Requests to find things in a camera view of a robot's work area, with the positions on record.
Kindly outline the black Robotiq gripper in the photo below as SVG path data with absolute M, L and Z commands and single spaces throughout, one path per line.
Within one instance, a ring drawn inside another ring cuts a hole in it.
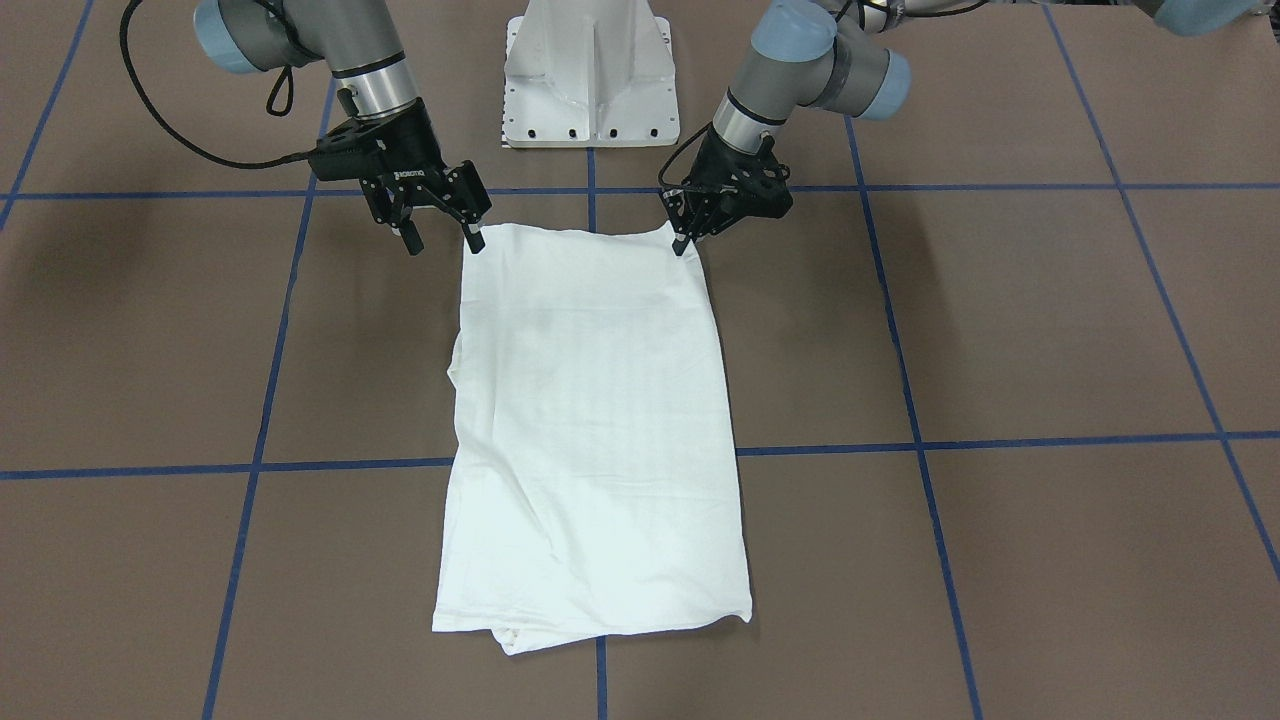
M 440 209 L 461 225 L 472 255 L 485 249 L 486 187 L 470 160 L 445 165 L 420 97 L 389 115 L 351 117 L 316 142 L 307 163 L 319 181 L 356 181 L 372 219 L 390 227 L 410 256 L 424 251 L 412 208 Z

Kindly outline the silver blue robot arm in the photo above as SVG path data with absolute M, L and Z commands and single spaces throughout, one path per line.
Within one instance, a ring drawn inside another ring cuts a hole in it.
M 357 181 L 376 222 L 410 254 L 422 251 L 413 208 L 438 208 L 483 237 L 454 201 L 425 101 L 384 1 L 201 1 L 193 27 L 205 54 L 237 74 L 324 61 L 346 120 L 319 138 L 306 161 L 319 181 Z
M 751 33 L 737 74 L 713 119 L 682 143 L 659 169 L 660 201 L 675 233 L 672 249 L 684 256 L 690 245 L 718 234 L 744 218 L 777 219 L 794 205 L 788 168 L 773 147 L 796 108 L 815 108 L 868 120 L 892 117 L 905 102 L 913 73 L 905 56 L 877 46 L 870 36 L 904 20 L 941 19 L 975 12 L 991 1 L 772 1 Z M 1221 29 L 1258 1 L 1132 1 L 1157 27 L 1181 37 Z M 553 101 L 570 96 L 552 82 L 552 50 L 568 51 L 568 40 L 550 38 L 550 12 L 531 8 L 509 41 L 506 68 L 504 140 L 517 140 L 524 120 L 534 141 L 559 142 L 553 129 L 568 127 L 535 111 L 563 109 Z M 689 173 L 666 179 L 669 164 L 701 138 Z

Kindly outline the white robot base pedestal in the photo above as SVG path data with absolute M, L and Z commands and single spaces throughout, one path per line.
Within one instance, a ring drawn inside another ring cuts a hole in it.
M 502 143 L 636 149 L 681 132 L 669 22 L 648 1 L 531 1 L 506 26 Z

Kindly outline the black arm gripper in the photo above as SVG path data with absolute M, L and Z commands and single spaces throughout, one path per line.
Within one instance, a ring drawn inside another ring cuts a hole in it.
M 710 126 L 694 138 L 698 152 L 680 188 L 662 191 L 676 258 L 745 218 L 780 219 L 791 210 L 790 169 L 774 156 L 772 138 L 754 154 L 731 147 Z

